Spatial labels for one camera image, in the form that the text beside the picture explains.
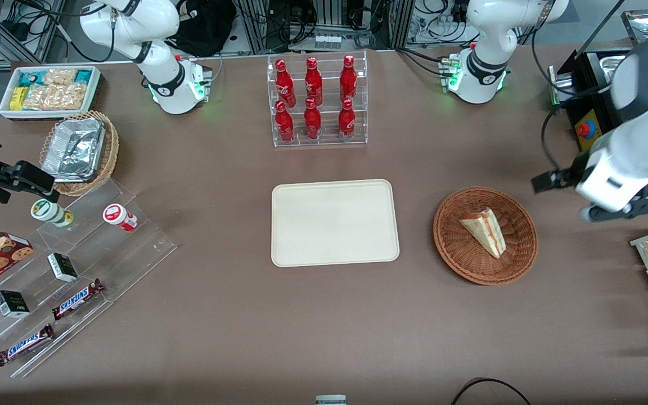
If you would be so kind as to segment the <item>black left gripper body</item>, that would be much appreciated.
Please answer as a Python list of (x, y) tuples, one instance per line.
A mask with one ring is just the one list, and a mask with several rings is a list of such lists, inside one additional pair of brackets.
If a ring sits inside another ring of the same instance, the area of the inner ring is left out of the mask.
[(583, 173), (583, 169), (575, 167), (555, 169), (552, 172), (553, 189), (576, 187), (581, 182)]

